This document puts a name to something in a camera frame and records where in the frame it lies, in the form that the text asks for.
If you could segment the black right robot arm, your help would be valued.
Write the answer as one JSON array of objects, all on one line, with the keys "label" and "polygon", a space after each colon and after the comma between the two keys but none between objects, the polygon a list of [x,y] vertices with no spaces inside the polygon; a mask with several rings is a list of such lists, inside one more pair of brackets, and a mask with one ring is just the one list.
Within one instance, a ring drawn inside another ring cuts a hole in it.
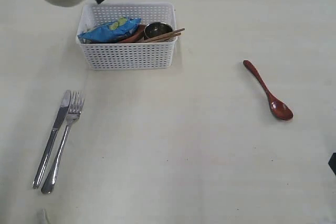
[{"label": "black right robot arm", "polygon": [[336,175],[336,153],[333,153],[328,161],[328,165]]}]

